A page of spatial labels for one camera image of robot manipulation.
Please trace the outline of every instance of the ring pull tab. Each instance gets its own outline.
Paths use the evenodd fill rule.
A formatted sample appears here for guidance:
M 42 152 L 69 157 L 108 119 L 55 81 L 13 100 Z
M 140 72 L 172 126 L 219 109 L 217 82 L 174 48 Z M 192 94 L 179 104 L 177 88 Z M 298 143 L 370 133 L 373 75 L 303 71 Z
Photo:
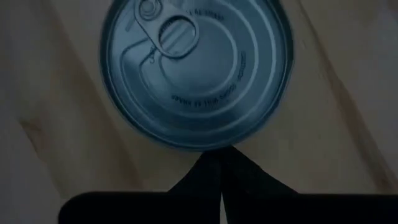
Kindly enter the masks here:
M 135 17 L 138 24 L 148 35 L 152 43 L 162 55 L 168 58 L 182 58 L 188 55 L 199 43 L 199 26 L 197 21 L 185 11 L 175 7 L 164 0 L 137 0 L 135 5 Z M 160 38 L 167 24 L 174 20 L 185 20 L 194 27 L 195 36 L 192 43 L 183 51 L 169 53 L 162 44 Z

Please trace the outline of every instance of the pull ring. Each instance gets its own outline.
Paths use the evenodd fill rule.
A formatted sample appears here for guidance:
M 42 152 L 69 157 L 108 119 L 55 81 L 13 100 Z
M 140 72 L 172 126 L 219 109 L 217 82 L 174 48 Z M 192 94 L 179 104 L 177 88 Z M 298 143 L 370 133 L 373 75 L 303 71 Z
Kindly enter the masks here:
M 162 55 L 168 58 L 182 58 L 188 55 L 199 43 L 199 26 L 197 21 L 187 12 L 175 7 L 173 4 L 164 0 L 137 0 L 135 5 L 136 21 L 148 35 L 152 43 Z M 182 52 L 169 53 L 162 44 L 162 35 L 167 23 L 176 19 L 185 20 L 194 27 L 195 37 L 192 43 Z

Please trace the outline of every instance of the wooden table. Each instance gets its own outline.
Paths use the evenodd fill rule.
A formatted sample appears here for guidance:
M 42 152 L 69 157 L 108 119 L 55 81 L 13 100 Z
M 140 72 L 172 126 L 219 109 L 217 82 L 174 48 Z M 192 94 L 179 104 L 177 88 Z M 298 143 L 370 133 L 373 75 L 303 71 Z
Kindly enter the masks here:
M 362 117 L 346 84 L 346 70 L 336 69 L 338 52 L 323 27 L 332 26 L 328 16 L 350 1 L 338 1 L 339 7 L 337 1 L 282 1 L 295 36 L 292 79 L 268 124 L 236 146 L 299 192 L 396 190 L 395 175 L 368 128 L 372 121 Z M 0 24 L 0 63 L 7 74 L 0 84 L 7 93 L 4 102 L 15 125 L 24 130 L 21 138 L 27 134 L 35 150 L 31 163 L 45 167 L 64 200 L 92 190 L 167 190 L 200 156 L 153 143 L 133 130 L 109 100 L 101 81 L 98 41 L 110 4 L 0 3 L 5 18 Z M 320 14 L 320 7 L 327 13 Z M 351 10 L 366 14 L 366 9 Z M 356 56 L 357 49 L 347 49 L 351 51 L 342 57 Z

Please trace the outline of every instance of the can lid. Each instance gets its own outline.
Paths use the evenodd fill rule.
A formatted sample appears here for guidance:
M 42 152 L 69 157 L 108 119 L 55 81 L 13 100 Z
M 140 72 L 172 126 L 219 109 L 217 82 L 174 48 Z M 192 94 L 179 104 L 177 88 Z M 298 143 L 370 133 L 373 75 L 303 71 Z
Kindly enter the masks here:
M 110 97 L 134 127 L 205 151 L 265 123 L 289 79 L 293 40 L 274 0 L 116 0 L 100 60 Z

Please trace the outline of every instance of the wood grain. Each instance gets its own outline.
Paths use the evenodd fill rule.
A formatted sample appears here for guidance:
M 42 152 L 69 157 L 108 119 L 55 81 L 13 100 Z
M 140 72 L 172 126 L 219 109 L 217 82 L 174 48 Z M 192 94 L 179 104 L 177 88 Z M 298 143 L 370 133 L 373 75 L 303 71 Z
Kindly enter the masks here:
M 64 201 L 0 93 L 0 223 L 56 223 Z
M 398 100 L 398 53 L 393 50 L 398 49 L 396 4 L 357 0 L 301 3 L 359 153 L 379 187 L 396 192 L 398 107 L 392 103 Z
M 295 35 L 292 79 L 268 124 L 237 147 L 300 192 L 389 192 L 358 149 L 356 128 L 347 125 L 345 101 L 331 88 L 335 65 L 320 46 L 317 38 L 323 37 L 314 33 L 307 8 L 298 1 L 282 3 Z M 145 138 L 106 94 L 98 42 L 111 0 L 2 4 L 6 32 L 0 37 L 7 57 L 1 63 L 10 75 L 1 83 L 62 197 L 91 190 L 168 190 L 189 171 L 200 154 Z

